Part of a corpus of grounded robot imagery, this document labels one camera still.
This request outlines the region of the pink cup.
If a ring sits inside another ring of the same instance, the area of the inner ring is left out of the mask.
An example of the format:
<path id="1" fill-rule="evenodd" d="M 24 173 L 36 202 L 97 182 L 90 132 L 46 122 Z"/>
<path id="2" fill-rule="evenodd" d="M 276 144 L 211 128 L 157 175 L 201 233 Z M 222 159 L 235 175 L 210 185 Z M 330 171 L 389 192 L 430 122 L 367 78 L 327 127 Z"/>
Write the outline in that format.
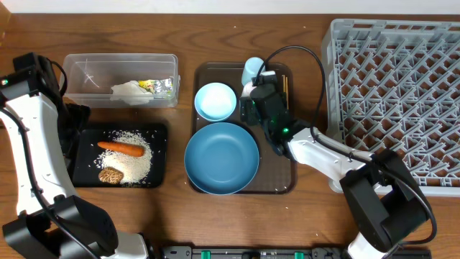
<path id="1" fill-rule="evenodd" d="M 243 87 L 242 92 L 241 92 L 241 98 L 249 98 L 251 92 L 253 91 L 253 89 L 254 89 L 254 86 L 253 86 L 253 83 L 251 81 L 246 83 L 244 85 L 244 87 Z"/>

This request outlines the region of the light blue cup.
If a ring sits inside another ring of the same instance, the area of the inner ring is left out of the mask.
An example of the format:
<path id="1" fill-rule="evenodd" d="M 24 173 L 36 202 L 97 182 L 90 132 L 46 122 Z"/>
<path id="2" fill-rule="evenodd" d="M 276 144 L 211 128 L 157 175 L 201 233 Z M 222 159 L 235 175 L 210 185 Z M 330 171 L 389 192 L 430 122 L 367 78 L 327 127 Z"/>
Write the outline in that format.
<path id="1" fill-rule="evenodd" d="M 241 76 L 241 84 L 245 86 L 257 75 L 259 69 L 264 64 L 263 59 L 258 57 L 249 58 L 244 64 L 244 70 Z"/>

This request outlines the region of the light blue bowl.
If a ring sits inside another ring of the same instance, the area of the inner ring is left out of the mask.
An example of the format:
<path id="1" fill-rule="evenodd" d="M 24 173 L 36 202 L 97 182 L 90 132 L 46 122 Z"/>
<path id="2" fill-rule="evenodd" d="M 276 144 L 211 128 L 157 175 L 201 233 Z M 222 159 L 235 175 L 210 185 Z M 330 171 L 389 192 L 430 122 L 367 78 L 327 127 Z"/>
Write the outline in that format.
<path id="1" fill-rule="evenodd" d="M 228 119 L 236 108 L 236 94 L 224 83 L 208 83 L 199 88 L 194 104 L 198 114 L 209 122 Z"/>

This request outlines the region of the white tissue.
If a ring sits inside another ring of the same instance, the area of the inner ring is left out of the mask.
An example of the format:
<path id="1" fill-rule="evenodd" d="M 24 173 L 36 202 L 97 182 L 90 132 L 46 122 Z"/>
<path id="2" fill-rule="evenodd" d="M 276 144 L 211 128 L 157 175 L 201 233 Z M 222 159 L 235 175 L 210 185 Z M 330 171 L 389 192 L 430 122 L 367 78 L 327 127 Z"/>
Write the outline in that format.
<path id="1" fill-rule="evenodd" d="M 111 101 L 123 101 L 130 106 L 147 104 L 154 95 L 139 87 L 139 81 L 129 81 L 111 87 Z"/>

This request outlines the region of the brown mushroom food scrap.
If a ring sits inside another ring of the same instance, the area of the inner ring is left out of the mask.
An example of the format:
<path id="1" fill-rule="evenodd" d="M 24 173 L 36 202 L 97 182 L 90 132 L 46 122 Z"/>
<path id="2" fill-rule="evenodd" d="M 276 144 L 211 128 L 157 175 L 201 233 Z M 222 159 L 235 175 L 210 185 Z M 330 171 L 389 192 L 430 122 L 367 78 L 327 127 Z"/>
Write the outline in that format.
<path id="1" fill-rule="evenodd" d="M 103 183 L 119 184 L 124 178 L 124 174 L 115 168 L 107 167 L 104 168 L 99 174 L 98 179 Z"/>

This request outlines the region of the dark blue plate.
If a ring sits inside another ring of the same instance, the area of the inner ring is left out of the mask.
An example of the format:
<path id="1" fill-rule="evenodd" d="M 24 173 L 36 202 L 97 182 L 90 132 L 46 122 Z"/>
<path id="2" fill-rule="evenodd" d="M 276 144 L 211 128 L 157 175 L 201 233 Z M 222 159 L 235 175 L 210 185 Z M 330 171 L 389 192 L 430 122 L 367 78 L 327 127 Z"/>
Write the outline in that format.
<path id="1" fill-rule="evenodd" d="M 209 124 L 189 140 L 184 166 L 198 189 L 213 195 L 235 194 L 251 183 L 259 169 L 259 148 L 243 127 Z"/>

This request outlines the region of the orange carrot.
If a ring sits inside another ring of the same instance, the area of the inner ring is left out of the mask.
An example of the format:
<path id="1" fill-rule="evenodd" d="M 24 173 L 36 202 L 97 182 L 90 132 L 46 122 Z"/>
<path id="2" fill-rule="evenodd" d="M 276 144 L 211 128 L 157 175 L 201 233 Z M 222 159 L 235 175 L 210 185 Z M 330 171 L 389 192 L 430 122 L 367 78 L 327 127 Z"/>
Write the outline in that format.
<path id="1" fill-rule="evenodd" d="M 132 157 L 142 157 L 144 155 L 144 148 L 138 145 L 121 142 L 98 142 L 97 145 L 103 149 L 123 153 Z"/>

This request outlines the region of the pile of white rice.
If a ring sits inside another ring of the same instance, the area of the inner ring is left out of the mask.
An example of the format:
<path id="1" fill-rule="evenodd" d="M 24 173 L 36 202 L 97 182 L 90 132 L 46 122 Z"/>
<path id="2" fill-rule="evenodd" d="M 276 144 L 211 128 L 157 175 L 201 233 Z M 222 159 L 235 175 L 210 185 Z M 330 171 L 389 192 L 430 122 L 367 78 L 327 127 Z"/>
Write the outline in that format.
<path id="1" fill-rule="evenodd" d="M 95 167 L 102 171 L 105 168 L 113 168 L 124 174 L 121 179 L 122 186 L 141 186 L 150 184 L 147 176 L 153 169 L 153 152 L 147 139 L 140 131 L 112 131 L 109 133 L 111 142 L 137 145 L 144 149 L 144 155 L 134 157 L 113 150 L 103 150 L 93 161 Z"/>

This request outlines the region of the green pandan cake wrapper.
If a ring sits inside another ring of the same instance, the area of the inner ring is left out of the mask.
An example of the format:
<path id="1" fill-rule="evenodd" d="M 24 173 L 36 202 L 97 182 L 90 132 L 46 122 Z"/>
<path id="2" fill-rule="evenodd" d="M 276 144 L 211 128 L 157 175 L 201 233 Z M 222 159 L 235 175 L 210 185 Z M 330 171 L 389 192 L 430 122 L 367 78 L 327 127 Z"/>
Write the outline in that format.
<path id="1" fill-rule="evenodd" d="M 139 81 L 139 87 L 154 94 L 155 93 L 155 82 L 156 80 Z"/>

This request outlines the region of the aluminium foil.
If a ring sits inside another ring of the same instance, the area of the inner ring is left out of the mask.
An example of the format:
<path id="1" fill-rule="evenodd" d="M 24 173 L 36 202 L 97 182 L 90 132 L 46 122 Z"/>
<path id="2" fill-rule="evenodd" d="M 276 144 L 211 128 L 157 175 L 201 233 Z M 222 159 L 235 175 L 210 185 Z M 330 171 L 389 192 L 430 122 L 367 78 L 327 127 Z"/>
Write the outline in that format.
<path id="1" fill-rule="evenodd" d="M 173 91 L 173 78 L 154 80 L 154 93 L 157 95 L 168 95 Z"/>

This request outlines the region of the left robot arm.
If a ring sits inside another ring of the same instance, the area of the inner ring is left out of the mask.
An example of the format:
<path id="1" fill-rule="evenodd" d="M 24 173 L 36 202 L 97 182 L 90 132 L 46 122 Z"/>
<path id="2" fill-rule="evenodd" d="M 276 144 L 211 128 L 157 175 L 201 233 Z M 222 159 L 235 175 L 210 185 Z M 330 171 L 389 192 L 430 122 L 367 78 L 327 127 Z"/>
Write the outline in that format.
<path id="1" fill-rule="evenodd" d="M 116 230 L 105 210 L 76 193 L 68 165 L 90 109 L 64 103 L 57 63 L 27 53 L 13 65 L 1 77 L 18 183 L 17 219 L 2 227 L 7 245 L 24 258 L 153 258 L 142 234 Z"/>

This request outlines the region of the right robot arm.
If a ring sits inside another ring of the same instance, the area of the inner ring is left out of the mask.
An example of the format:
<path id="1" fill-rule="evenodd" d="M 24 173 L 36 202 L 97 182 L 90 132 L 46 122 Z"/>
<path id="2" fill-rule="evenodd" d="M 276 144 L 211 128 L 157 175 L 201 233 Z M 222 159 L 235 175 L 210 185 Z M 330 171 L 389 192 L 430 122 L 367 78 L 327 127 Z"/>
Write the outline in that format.
<path id="1" fill-rule="evenodd" d="M 437 232 L 431 205 L 396 152 L 353 150 L 294 118 L 284 94 L 273 83 L 247 83 L 241 98 L 244 122 L 259 124 L 278 155 L 315 168 L 338 181 L 359 234 L 346 253 L 350 258 L 388 258 L 407 236 L 427 221 Z"/>

